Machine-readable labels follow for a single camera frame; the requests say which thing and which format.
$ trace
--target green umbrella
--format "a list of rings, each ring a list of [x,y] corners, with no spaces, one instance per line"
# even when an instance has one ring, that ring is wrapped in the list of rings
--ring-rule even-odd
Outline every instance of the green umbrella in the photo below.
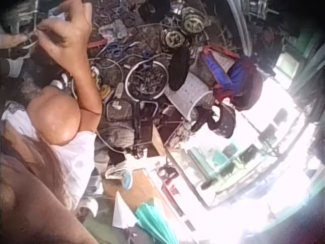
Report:
[[[178,244],[174,231],[157,207],[142,203],[136,211],[136,216],[141,228],[151,234],[152,237],[165,244]]]

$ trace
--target hand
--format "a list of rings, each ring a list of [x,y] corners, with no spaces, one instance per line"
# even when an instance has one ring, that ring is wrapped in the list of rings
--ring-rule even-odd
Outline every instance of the hand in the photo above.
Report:
[[[35,31],[44,50],[72,76],[90,72],[87,43],[91,32],[92,7],[81,0],[68,0],[58,7],[58,13],[69,14],[69,21],[59,18],[43,20]]]
[[[0,32],[0,49],[13,48],[28,40],[28,36],[24,34],[10,35]]]

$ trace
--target white sheet of paper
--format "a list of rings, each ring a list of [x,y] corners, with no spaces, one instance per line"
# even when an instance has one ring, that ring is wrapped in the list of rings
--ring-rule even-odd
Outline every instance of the white sheet of paper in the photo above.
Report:
[[[131,211],[131,209],[124,202],[120,193],[116,193],[115,197],[115,207],[114,207],[114,215],[113,215],[113,227],[120,229],[127,229],[129,227],[135,226],[138,222],[137,218]]]

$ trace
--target man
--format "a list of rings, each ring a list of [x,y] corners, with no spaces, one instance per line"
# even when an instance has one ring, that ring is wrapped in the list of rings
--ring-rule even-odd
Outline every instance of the man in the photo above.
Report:
[[[92,9],[81,0],[68,0],[59,10],[69,14],[69,21],[46,19],[35,34],[49,56],[73,76],[78,100],[46,87],[26,110],[11,103],[4,112],[2,145],[8,142],[7,151],[15,152],[14,157],[9,156],[2,148],[1,154],[4,243],[95,243],[71,213],[94,168],[95,131],[102,113],[86,53]],[[60,163],[68,209],[48,187],[48,179],[56,180],[46,177],[52,172],[40,173],[52,163],[39,150],[40,144],[49,147]]]

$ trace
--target white shirt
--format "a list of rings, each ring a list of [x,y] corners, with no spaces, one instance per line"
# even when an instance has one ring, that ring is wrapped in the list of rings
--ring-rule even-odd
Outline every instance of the white shirt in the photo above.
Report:
[[[1,120],[8,121],[15,130],[33,140],[38,140],[36,130],[25,109],[16,102],[7,102]],[[88,185],[95,167],[94,142],[96,134],[90,131],[77,133],[76,137],[64,146],[51,145],[62,163],[65,173],[68,208],[75,210]]]

